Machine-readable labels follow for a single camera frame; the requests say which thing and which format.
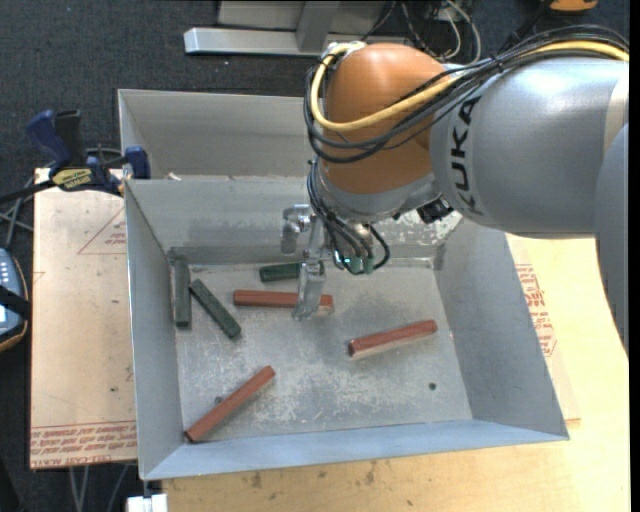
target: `wire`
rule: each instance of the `wire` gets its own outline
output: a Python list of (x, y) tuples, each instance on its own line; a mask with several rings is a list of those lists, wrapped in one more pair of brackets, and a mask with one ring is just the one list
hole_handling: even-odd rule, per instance
[(496, 73), (502, 72), (507, 65), (509, 67), (513, 67), (519, 64), (519, 60), (524, 59), (527, 55), (536, 54), (536, 53), (546, 53), (551, 54), (553, 52), (561, 52), (561, 51), (569, 51), (569, 52), (592, 52), (594, 55), (604, 55), (610, 58), (628, 61), (629, 54), (628, 49), (616, 47), (616, 45), (612, 44), (612, 40), (608, 40), (606, 38), (598, 38), (597, 36), (592, 37), (590, 40), (586, 40), (585, 38), (580, 38), (579, 34), (574, 33), (575, 36), (573, 39), (569, 40), (560, 40), (556, 41), (554, 38), (549, 38), (550, 33), (539, 34), (538, 36), (546, 36), (545, 38), (539, 38), (534, 36), (531, 38), (530, 44), (527, 43), (529, 40), (525, 40), (523, 43), (519, 45), (515, 45), (512, 49), (506, 52), (504, 55), (499, 57), (494, 57), (492, 59), (485, 59), (482, 61), (488, 67), (486, 69), (481, 69), (479, 71), (479, 75), (467, 76), (464, 74), (460, 74), (457, 76), (453, 76), (448, 80), (443, 80), (437, 83), (434, 83), (430, 87), (412, 95), (409, 98), (406, 98), (402, 101), (396, 102), (378, 112), (374, 112), (373, 114), (366, 115), (360, 119), (356, 119), (349, 122), (342, 123), (334, 123), (329, 121), (324, 117), (322, 112), (318, 107), (318, 90), (320, 84), (323, 81), (323, 78), (326, 73), (326, 69), (328, 66), (333, 63), (334, 60), (338, 58), (342, 53), (346, 53), (348, 51), (352, 51), (354, 46), (343, 43), (341, 45), (336, 45), (331, 50), (328, 51), (327, 55), (321, 61), (321, 65), (316, 69), (313, 74), (313, 80), (311, 83), (311, 88), (309, 91), (309, 100), (308, 104), (311, 109), (311, 114), (313, 119), (320, 124), (322, 127), (334, 131), (334, 132), (349, 132), (353, 130), (357, 130), (360, 128), (365, 128), (368, 126), (372, 126), (380, 121), (389, 119), (392, 116), (398, 115), (400, 113), (406, 112), (407, 110), (414, 109), (421, 104), (429, 104), (429, 102), (433, 101), (439, 95), (443, 93), (448, 93), (446, 96), (449, 96), (453, 90), (457, 87), (458, 81), (461, 80), (472, 80), (481, 78), (483, 81), (486, 81), (491, 76)]
[(462, 48), (462, 37), (460, 36), (460, 31), (458, 30), (458, 25), (455, 24), (455, 22), (453, 21), (453, 18), (451, 17), (451, 14), (449, 14), (449, 11), (447, 9), (444, 10), (444, 14), (447, 17), (448, 21), (449, 21), (449, 25), (451, 25), (451, 29), (453, 30), (453, 33), (456, 35), (456, 48), (455, 50), (453, 50), (451, 53), (445, 53), (444, 57), (446, 60), (452, 59), (453, 57), (455, 57), (456, 55), (458, 55), (460, 53), (460, 49)]
[(87, 482), (89, 480), (89, 466), (84, 467), (84, 475), (82, 478), (82, 488), (80, 495), (78, 495), (78, 489), (76, 484), (76, 477), (73, 472), (73, 466), (69, 466), (69, 480), (71, 480), (71, 493), (73, 496), (73, 503), (76, 508), (76, 512), (83, 512), (84, 510), (84, 496), (87, 491)]
[(389, 6), (389, 9), (387, 10), (387, 13), (384, 15), (384, 17), (378, 21), (378, 23), (375, 24), (375, 26), (369, 30), (369, 32), (367, 32), (365, 35), (363, 35), (360, 38), (360, 41), (366, 41), (367, 38), (373, 34), (376, 30), (378, 30), (382, 25), (384, 25), (384, 22), (387, 21), (387, 19), (389, 19), (389, 16), (391, 15), (391, 13), (393, 12), (393, 9), (395, 8), (397, 2), (391, 2), (391, 5)]
[(471, 31), (473, 32), (473, 36), (475, 37), (475, 41), (476, 41), (476, 44), (475, 44), (476, 55), (471, 60), (471, 62), (469, 62), (469, 64), (475, 64), (480, 60), (480, 56), (482, 55), (482, 39), (480, 38), (480, 32), (478, 32), (478, 28), (476, 27), (475, 23), (471, 21), (471, 17), (466, 12), (464, 12), (460, 8), (460, 6), (456, 5), (456, 3), (452, 2), (451, 0), (447, 0), (447, 5), (452, 9), (454, 9), (462, 17), (462, 19), (464, 19), (464, 21), (466, 21), (471, 27)]
[(122, 485), (122, 481), (124, 480), (125, 475), (127, 474), (127, 470), (129, 469), (129, 465), (125, 464), (124, 468), (122, 468), (122, 472), (118, 477), (118, 481), (111, 493), (111, 498), (109, 498), (109, 504), (107, 505), (107, 512), (111, 512), (113, 506), (115, 505), (116, 498), (118, 496), (118, 491), (120, 490), (120, 486)]

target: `cable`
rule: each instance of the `cable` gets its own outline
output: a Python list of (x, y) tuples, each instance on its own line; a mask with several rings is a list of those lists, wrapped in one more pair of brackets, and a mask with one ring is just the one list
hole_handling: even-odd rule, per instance
[(71, 480), (71, 493), (73, 496), (73, 503), (76, 508), (76, 512), (83, 512), (84, 510), (84, 496), (87, 491), (87, 482), (89, 480), (89, 466), (84, 467), (84, 475), (82, 478), (82, 489), (78, 496), (78, 489), (76, 484), (75, 474), (73, 472), (73, 466), (69, 466), (69, 480)]
[[(512, 50), (520, 48), (519, 45), (514, 46)], [(343, 43), (340, 45), (336, 45), (331, 50), (328, 51), (327, 55), (324, 56), (321, 63), (322, 65), (318, 67), (315, 74), (313, 75), (313, 80), (311, 83), (311, 89), (309, 92), (309, 106), (311, 109), (313, 119), (318, 122), (322, 127), (334, 131), (334, 132), (349, 132), (353, 130), (357, 130), (360, 128), (365, 128), (368, 126), (372, 126), (380, 121), (386, 120), (392, 116), (401, 114), (402, 112), (406, 112), (422, 103), (428, 103), (432, 101), (438, 95), (444, 93), (445, 91), (450, 91), (453, 87), (455, 87), (455, 82), (462, 79), (464, 75), (454, 76), (447, 81), (439, 82), (433, 84), (428, 89), (425, 89), (409, 98), (406, 98), (403, 101), (394, 103), (389, 107), (384, 108), (378, 112), (373, 114), (369, 114), (360, 119), (356, 119), (354, 121), (342, 122), (342, 123), (334, 123), (329, 121), (324, 117), (322, 112), (318, 107), (318, 91), (320, 88), (320, 84), (323, 81), (324, 75), (326, 73), (326, 69), (328, 66), (338, 58), (342, 53), (346, 53), (347, 51), (352, 51), (354, 48), (352, 45)], [(556, 42), (554, 40), (548, 41), (540, 41), (538, 43), (538, 47), (529, 48), (528, 51), (525, 51), (524, 54), (527, 53), (550, 53), (557, 52), (562, 50), (570, 50), (579, 52), (581, 50), (591, 51), (594, 54), (605, 55), (614, 59), (628, 61), (629, 56), (628, 52), (625, 52), (619, 48), (614, 47), (610, 44), (610, 42), (603, 42), (598, 40), (569, 40), (569, 41), (559, 41)], [(513, 56), (513, 58), (522, 58), (524, 55), (519, 55), (517, 52)], [(491, 63), (492, 59), (486, 59), (484, 62), (487, 64)], [(500, 62), (497, 59), (493, 59), (495, 64), (500, 63), (502, 66), (507, 62), (508, 59), (500, 58)]]
[(371, 30), (369, 30), (369, 32), (367, 32), (365, 35), (363, 35), (363, 36), (360, 38), (360, 41), (366, 41), (366, 40), (367, 40), (367, 38), (368, 38), (371, 34), (373, 34), (373, 33), (374, 33), (376, 30), (378, 30), (382, 25), (384, 25), (384, 22), (385, 22), (385, 21), (387, 21), (387, 19), (389, 19), (389, 16), (390, 16), (390, 15), (391, 15), (391, 13), (393, 12), (393, 9), (395, 8), (395, 6), (396, 6), (396, 2), (395, 2), (395, 1), (394, 1), (394, 2), (391, 2), (391, 5), (389, 6), (389, 10), (387, 11), (387, 14), (385, 14), (385, 15), (384, 15), (384, 17), (383, 17), (380, 21), (378, 21), (378, 23), (376, 23), (376, 24), (375, 24), (375, 26), (374, 26)]
[(122, 481), (124, 480), (125, 475), (127, 474), (127, 470), (129, 469), (129, 465), (125, 464), (124, 468), (122, 468), (122, 472), (118, 477), (118, 481), (111, 493), (111, 498), (109, 498), (109, 504), (107, 505), (107, 512), (111, 512), (113, 506), (115, 505), (116, 498), (118, 496), (118, 491), (120, 490), (120, 486), (122, 485)]
[(449, 14), (449, 11), (447, 9), (444, 10), (444, 14), (447, 17), (447, 19), (449, 20), (449, 25), (451, 25), (451, 29), (453, 30), (453, 33), (456, 36), (456, 48), (455, 50), (453, 50), (451, 53), (445, 53), (445, 59), (449, 60), (452, 59), (453, 57), (455, 57), (456, 55), (458, 55), (460, 53), (460, 49), (462, 48), (462, 37), (460, 36), (460, 31), (458, 30), (458, 25), (455, 24), (455, 22), (453, 21), (453, 18), (451, 17), (451, 14)]
[(466, 12), (464, 12), (460, 8), (460, 6), (456, 5), (456, 3), (452, 2), (451, 0), (447, 0), (447, 5), (452, 9), (454, 9), (462, 17), (462, 19), (464, 19), (464, 21), (466, 21), (471, 27), (471, 31), (473, 32), (473, 36), (475, 37), (475, 40), (476, 40), (476, 45), (475, 45), (476, 55), (471, 60), (471, 62), (469, 62), (469, 64), (475, 64), (480, 60), (480, 56), (482, 55), (482, 39), (480, 38), (480, 32), (478, 32), (478, 28), (476, 27), (475, 23), (471, 21), (471, 17)]

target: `black cable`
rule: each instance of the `black cable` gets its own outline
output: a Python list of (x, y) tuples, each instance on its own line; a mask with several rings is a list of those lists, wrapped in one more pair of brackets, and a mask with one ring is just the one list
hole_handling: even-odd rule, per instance
[(380, 19), (380, 21), (378, 21), (378, 23), (376, 23), (373, 28), (371, 30), (369, 30), (369, 32), (367, 32), (365, 35), (363, 35), (360, 38), (360, 41), (366, 41), (367, 38), (373, 34), (376, 30), (378, 30), (382, 25), (384, 25), (385, 21), (387, 21), (389, 19), (389, 16), (391, 16), (391, 13), (393, 12), (393, 9), (395, 8), (397, 2), (391, 2), (391, 5), (389, 6), (389, 9), (387, 10), (387, 13), (384, 15), (384, 17), (382, 17)]
[(378, 263), (376, 263), (373, 266), (374, 270), (378, 270), (380, 267), (384, 266), (391, 259), (391, 249), (389, 248), (389, 244), (387, 244), (384, 238), (382, 238), (380, 233), (378, 233), (378, 231), (371, 224), (369, 225), (369, 229), (371, 230), (371, 233), (373, 234), (373, 236), (376, 237), (376, 240), (380, 242), (380, 245), (384, 249), (384, 256), (382, 260), (380, 260)]
[[(312, 114), (310, 112), (310, 104), (308, 91), (310, 89), (310, 80), (312, 73), (308, 73), (306, 88), (307, 93), (305, 94), (304, 101), (304, 117), (305, 122), (307, 124), (307, 131), (309, 140), (312, 148), (316, 153), (323, 159), (329, 162), (336, 163), (352, 163), (364, 158), (367, 158), (376, 152), (385, 148), (385, 144), (396, 135), (400, 133), (405, 133), (407, 130), (411, 129), (413, 126), (421, 123), (428, 116), (432, 115), (436, 110), (442, 108), (445, 104), (452, 103), (452, 106), (455, 107), (459, 104), (459, 100), (457, 103), (453, 103), (454, 100), (462, 97), (467, 94), (470, 90), (477, 89), (480, 85), (484, 84), (489, 78), (495, 76), (496, 74), (502, 73), (507, 69), (511, 69), (514, 67), (519, 67), (526, 65), (530, 62), (535, 62), (542, 58), (548, 58), (550, 56), (554, 57), (562, 57), (562, 56), (597, 56), (600, 58), (606, 58), (606, 56), (602, 55), (597, 51), (590, 50), (547, 50), (544, 52), (538, 53), (530, 53), (532, 50), (541, 48), (543, 46), (549, 45), (555, 42), (561, 41), (576, 41), (576, 40), (586, 40), (591, 42), (602, 42), (614, 46), (622, 51), (628, 52), (628, 43), (616, 32), (606, 29), (604, 27), (598, 26), (572, 26), (572, 27), (561, 27), (558, 29), (554, 29), (551, 31), (547, 31), (544, 33), (536, 34), (521, 43), (514, 45), (508, 51), (498, 55), (493, 56), (490, 59), (485, 59), (479, 63), (476, 63), (472, 66), (467, 66), (463, 68), (458, 68), (454, 70), (450, 70), (445, 72), (444, 74), (440, 74), (434, 79), (425, 82), (423, 86), (419, 89), (424, 89), (430, 87), (435, 81), (442, 79), (447, 74), (457, 73), (457, 72), (466, 72), (462, 75), (458, 80), (456, 80), (450, 88), (443, 91), (440, 95), (433, 98), (432, 100), (425, 102), (424, 105), (418, 107), (414, 112), (405, 116), (403, 120), (394, 126), (391, 130), (381, 134), (377, 137), (373, 137), (364, 141), (358, 142), (338, 142), (326, 137), (323, 133), (321, 133), (317, 128), (315, 128), (314, 120), (312, 118)], [(415, 134), (412, 134), (411, 137), (415, 137), (417, 133), (421, 130), (418, 130)], [(336, 155), (331, 155), (327, 153), (323, 148), (320, 147), (318, 141), (323, 144), (331, 147), (335, 147), (337, 149), (360, 149), (361, 151), (350, 156), (346, 157), (338, 157)]]

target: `electronic device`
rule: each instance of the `electronic device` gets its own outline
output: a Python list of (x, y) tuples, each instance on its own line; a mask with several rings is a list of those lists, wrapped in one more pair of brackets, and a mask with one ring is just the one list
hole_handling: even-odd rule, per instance
[(18, 343), (27, 330), (29, 303), (25, 290), (18, 264), (0, 249), (0, 351)]

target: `gray bin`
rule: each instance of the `gray bin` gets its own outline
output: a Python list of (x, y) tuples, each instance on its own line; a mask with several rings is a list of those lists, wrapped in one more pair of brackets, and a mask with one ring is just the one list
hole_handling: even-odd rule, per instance
[[(125, 194), (143, 479), (567, 438), (502, 233), (463, 221), (442, 243), (410, 219), (383, 223), (391, 263), (362, 277), (328, 268), (331, 315), (235, 307), (237, 288), (295, 290), (261, 283), (258, 268), (299, 258), (280, 253), (279, 230), (282, 210), (306, 198), (301, 100), (121, 91), (120, 102), (123, 147), (145, 145), (158, 177), (185, 175), (128, 182)], [(264, 159), (257, 148), (269, 148)], [(197, 304), (192, 328), (174, 327), (172, 249), (242, 325), (238, 340)], [(439, 330), (425, 340), (347, 355), (351, 338), (427, 318)], [(268, 387), (204, 442), (186, 440), (217, 397), (267, 364)]]

